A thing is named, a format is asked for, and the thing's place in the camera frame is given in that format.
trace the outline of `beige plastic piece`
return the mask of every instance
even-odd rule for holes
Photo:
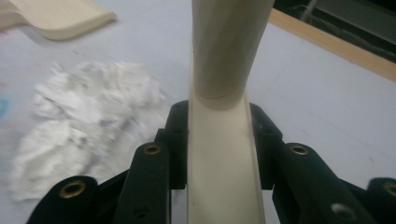
[[[194,85],[206,98],[245,88],[274,0],[192,0]]]
[[[0,30],[28,24],[52,40],[82,35],[116,18],[91,0],[8,0],[0,6]]]
[[[188,223],[265,223],[245,85],[274,0],[192,0]]]
[[[247,96],[189,104],[188,223],[265,223]]]

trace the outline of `white fluffy material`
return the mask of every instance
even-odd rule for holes
[[[142,64],[57,65],[52,72],[35,87],[33,111],[48,120],[21,140],[11,174],[16,200],[42,198],[72,175],[102,183],[128,169],[169,112],[160,83]]]

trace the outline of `wooden edge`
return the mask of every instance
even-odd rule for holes
[[[396,81],[396,63],[392,63],[375,54],[356,47],[338,37],[327,34],[308,25],[302,21],[273,9],[270,20],[273,25],[278,26],[294,35],[297,35],[315,45],[326,49],[351,63],[364,67],[382,77]]]

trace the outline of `cream-colored pole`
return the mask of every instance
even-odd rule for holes
[[[274,0],[192,0],[188,223],[264,224],[245,85]]]
[[[274,0],[192,0],[195,93],[242,91]]]

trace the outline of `gray work surface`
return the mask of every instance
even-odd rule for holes
[[[2,224],[25,222],[37,203],[13,202],[7,176],[19,140],[39,123],[29,107],[34,85],[51,75],[54,62],[145,63],[172,103],[189,97],[190,1],[95,2],[119,20],[64,42],[27,26],[0,33],[0,97],[8,101],[0,118]],[[362,188],[376,176],[396,178],[396,83],[269,23],[247,90],[285,142],[311,146],[340,178]],[[267,223],[277,223],[271,192],[263,197]],[[185,206],[186,193],[178,192],[173,223],[186,222]]]

